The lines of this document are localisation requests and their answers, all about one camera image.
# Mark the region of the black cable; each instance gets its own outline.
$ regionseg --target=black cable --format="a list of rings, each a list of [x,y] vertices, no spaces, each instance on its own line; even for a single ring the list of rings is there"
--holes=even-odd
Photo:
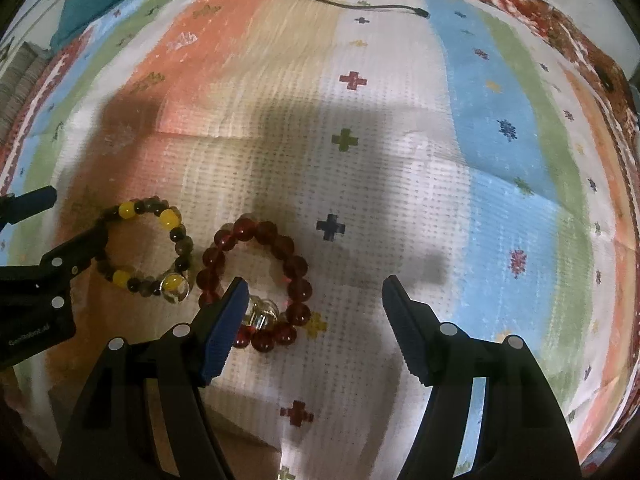
[[[331,5],[334,7],[341,7],[342,9],[356,9],[356,10],[375,10],[375,9],[406,9],[410,10],[414,14],[421,16],[423,18],[428,18],[430,14],[420,7],[409,7],[406,5],[371,5],[371,6],[359,6],[359,5],[348,5],[348,4],[339,4],[338,2],[332,2],[331,0],[313,0],[315,2],[320,2],[322,4]]]

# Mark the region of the green stripe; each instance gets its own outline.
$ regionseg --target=green stripe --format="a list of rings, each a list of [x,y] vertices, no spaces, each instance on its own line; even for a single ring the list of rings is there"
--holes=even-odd
[[[592,253],[584,187],[560,110],[549,97],[529,51],[509,25],[485,12],[482,19],[533,108],[540,149],[558,194],[557,281],[538,361],[562,404],[574,394],[582,374],[580,356],[591,316]]]
[[[162,7],[172,0],[145,0],[140,8],[122,23],[117,25],[110,37],[95,53],[84,73],[79,77],[73,89],[66,98],[53,109],[46,129],[42,133],[42,141],[33,156],[33,164],[27,170],[24,189],[37,189],[48,186],[60,156],[60,150],[65,142],[64,125],[71,111],[84,98],[93,84],[96,76],[120,51],[126,47],[130,36],[133,37],[145,25],[151,23],[158,15],[155,7]],[[36,215],[20,222],[14,231],[9,247],[8,261],[11,265],[37,263],[42,253],[49,248],[49,241],[44,240],[42,215]]]

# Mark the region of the bracelet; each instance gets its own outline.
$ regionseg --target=bracelet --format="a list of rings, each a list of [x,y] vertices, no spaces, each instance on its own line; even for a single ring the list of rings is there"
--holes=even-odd
[[[187,236],[187,229],[182,224],[180,212],[170,207],[166,200],[157,196],[144,200],[129,200],[115,205],[102,212],[98,222],[114,222],[129,220],[144,213],[153,213],[160,219],[162,226],[169,231],[169,238],[175,243],[178,257],[172,266],[160,276],[147,276],[141,279],[137,272],[129,272],[113,267],[105,250],[95,256],[98,272],[108,282],[112,282],[129,292],[139,292],[143,298],[162,295],[169,303],[179,303],[187,298],[191,291],[188,275],[191,268],[191,251],[193,240]]]
[[[283,261],[282,270],[290,279],[287,293],[291,303],[286,311],[280,313],[273,301],[251,296],[234,342],[236,348],[245,348],[251,343],[258,352],[266,353],[273,350],[276,343],[289,346],[295,342],[298,336],[296,326],[306,325],[311,318],[311,311],[303,301],[313,294],[311,284],[303,278],[308,271],[306,260],[294,254],[293,240],[278,234],[276,224],[239,218],[232,231],[220,229],[216,233],[213,244],[202,255],[205,268],[196,277],[196,284],[202,290],[198,304],[203,308],[220,298],[216,287],[224,270],[225,252],[233,249],[238,240],[248,242],[254,237],[259,244],[268,246],[273,256]]]

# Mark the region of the red bead bracelet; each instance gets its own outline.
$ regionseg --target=red bead bracelet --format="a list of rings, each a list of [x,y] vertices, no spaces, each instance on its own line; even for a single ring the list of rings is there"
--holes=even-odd
[[[196,277],[196,284],[202,290],[198,304],[202,308],[220,298],[216,287],[224,271],[225,252],[233,249],[238,240],[248,242],[254,237],[259,244],[268,246],[273,256],[283,261],[284,275],[291,280],[287,286],[291,303],[284,314],[280,314],[273,302],[268,301],[269,308],[261,308],[261,302],[257,301],[259,298],[252,296],[252,314],[242,322],[234,346],[245,348],[251,343],[258,352],[270,352],[276,343],[289,346],[295,342],[298,336],[296,327],[306,325],[311,318],[311,311],[303,302],[311,298],[313,293],[311,284],[304,279],[308,271],[306,260],[294,254],[293,240],[278,234],[278,228],[273,222],[254,222],[250,218],[239,218],[232,231],[220,229],[215,234],[213,244],[202,255],[205,269]]]

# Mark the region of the black cross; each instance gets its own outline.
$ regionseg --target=black cross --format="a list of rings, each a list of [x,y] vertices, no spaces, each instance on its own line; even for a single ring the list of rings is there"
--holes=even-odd
[[[324,237],[322,240],[326,240],[327,242],[334,241],[334,235],[336,233],[344,234],[344,224],[338,224],[337,222],[338,216],[328,214],[326,216],[326,221],[318,220],[316,224],[316,231],[324,231]]]

